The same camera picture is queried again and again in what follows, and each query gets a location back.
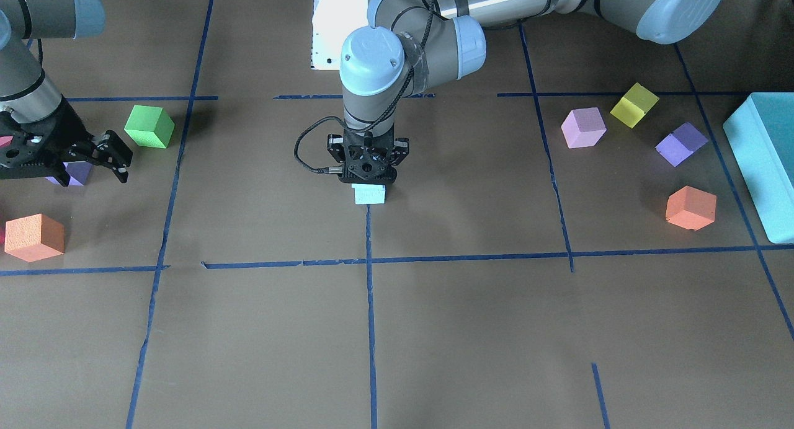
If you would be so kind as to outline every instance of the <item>lavender cube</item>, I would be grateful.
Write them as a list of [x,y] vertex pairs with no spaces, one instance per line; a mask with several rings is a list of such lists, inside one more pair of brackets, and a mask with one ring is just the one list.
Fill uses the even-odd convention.
[[562,133],[568,149],[592,147],[607,132],[598,107],[572,110],[562,123]]
[[708,143],[708,139],[699,132],[695,126],[686,122],[656,146],[657,152],[672,164],[678,167],[685,159],[691,157],[700,147]]
[[[65,162],[66,164],[66,172],[69,174],[69,186],[85,186],[88,181],[88,175],[91,173],[91,169],[94,168],[94,165],[90,162],[78,161],[78,162]],[[54,177],[47,177],[49,182],[53,184],[58,184],[58,181]]]

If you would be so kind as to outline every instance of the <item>orange cube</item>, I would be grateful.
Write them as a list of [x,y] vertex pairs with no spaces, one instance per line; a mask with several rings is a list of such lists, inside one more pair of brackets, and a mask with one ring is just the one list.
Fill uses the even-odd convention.
[[684,229],[704,228],[714,223],[717,195],[686,186],[667,200],[667,222]]
[[63,254],[63,225],[44,214],[6,223],[6,253],[25,262],[38,262]]

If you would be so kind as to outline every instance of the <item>light blue cube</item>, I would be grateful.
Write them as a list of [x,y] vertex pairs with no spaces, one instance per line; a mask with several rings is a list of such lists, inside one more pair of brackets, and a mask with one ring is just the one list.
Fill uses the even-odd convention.
[[794,243],[794,93],[752,93],[724,125],[772,243]]

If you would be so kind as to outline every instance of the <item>yellow cube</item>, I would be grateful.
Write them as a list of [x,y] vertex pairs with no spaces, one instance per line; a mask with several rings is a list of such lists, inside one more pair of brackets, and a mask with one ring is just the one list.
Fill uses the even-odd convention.
[[650,109],[659,102],[659,97],[643,85],[635,84],[612,109],[612,115],[621,122],[634,128]]

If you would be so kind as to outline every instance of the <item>gray floor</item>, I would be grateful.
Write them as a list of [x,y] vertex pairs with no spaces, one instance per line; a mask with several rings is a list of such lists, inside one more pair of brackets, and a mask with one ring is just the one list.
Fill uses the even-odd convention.
[[[412,153],[371,208],[292,161],[341,113],[311,0],[104,2],[48,74],[95,132],[133,104],[177,131],[125,185],[0,183],[5,217],[68,229],[65,256],[0,254],[0,427],[794,427],[794,247],[722,129],[794,91],[791,0],[725,0],[677,46],[585,14],[488,33],[479,73],[401,102]],[[661,101],[630,130],[607,112],[634,82]],[[579,107],[609,131],[569,150]],[[653,146],[686,121],[712,144],[673,169]],[[718,195],[697,233],[664,220],[686,184]]]

